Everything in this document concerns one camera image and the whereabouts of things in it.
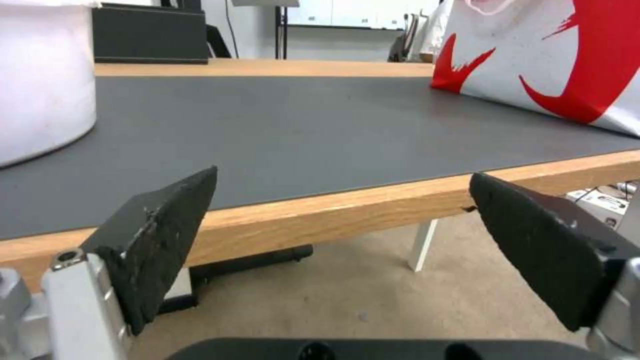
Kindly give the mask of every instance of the shopping bag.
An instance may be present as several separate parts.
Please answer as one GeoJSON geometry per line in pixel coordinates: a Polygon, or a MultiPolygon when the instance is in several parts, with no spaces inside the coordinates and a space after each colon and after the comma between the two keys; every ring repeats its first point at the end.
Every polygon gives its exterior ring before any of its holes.
{"type": "Polygon", "coordinates": [[[640,136],[640,0],[454,0],[431,86],[640,136]]]}

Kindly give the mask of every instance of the black rubber gripper pad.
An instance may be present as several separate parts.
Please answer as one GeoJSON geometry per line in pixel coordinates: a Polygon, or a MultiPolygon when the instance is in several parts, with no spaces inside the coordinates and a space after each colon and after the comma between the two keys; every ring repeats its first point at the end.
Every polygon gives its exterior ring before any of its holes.
{"type": "Polygon", "coordinates": [[[211,167],[127,201],[82,245],[106,263],[125,321],[138,335],[184,265],[216,189],[211,167]]]}
{"type": "Polygon", "coordinates": [[[640,256],[567,199],[480,173],[472,176],[470,192],[500,250],[571,331],[594,324],[626,260],[640,256]]]}

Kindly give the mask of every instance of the white container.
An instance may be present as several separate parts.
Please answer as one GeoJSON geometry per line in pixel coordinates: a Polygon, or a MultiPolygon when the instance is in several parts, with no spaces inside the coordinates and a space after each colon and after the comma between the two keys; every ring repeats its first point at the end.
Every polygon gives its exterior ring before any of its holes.
{"type": "Polygon", "coordinates": [[[95,124],[95,5],[0,0],[0,167],[62,147],[95,124]]]}

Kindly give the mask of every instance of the cable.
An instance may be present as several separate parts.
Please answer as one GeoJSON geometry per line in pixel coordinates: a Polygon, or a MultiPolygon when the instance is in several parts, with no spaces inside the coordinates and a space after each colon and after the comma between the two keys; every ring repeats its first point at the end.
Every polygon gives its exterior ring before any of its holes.
{"type": "Polygon", "coordinates": [[[236,34],[234,28],[231,26],[231,20],[229,19],[229,0],[225,0],[225,15],[227,16],[227,24],[229,25],[229,31],[231,32],[231,40],[234,42],[234,51],[236,53],[236,59],[240,59],[238,55],[238,44],[236,43],[236,34]]]}
{"type": "Polygon", "coordinates": [[[597,186],[596,186],[596,187],[594,187],[594,188],[591,188],[588,192],[583,193],[582,195],[578,196],[578,199],[575,199],[574,203],[576,203],[576,204],[577,204],[577,203],[578,203],[578,201],[582,200],[582,198],[583,198],[583,197],[585,197],[585,196],[589,195],[590,193],[592,193],[592,192],[593,192],[594,190],[596,190],[597,188],[598,188],[597,186]]]}

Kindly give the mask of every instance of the white table leg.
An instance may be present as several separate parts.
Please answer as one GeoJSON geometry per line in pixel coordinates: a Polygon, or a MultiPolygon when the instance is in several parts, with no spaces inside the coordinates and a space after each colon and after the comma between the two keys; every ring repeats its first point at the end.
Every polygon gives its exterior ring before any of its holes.
{"type": "Polygon", "coordinates": [[[411,250],[411,254],[409,254],[409,267],[415,272],[422,270],[424,258],[427,257],[431,239],[436,232],[436,225],[438,225],[438,219],[424,222],[418,226],[418,233],[413,242],[413,249],[411,250]]]}

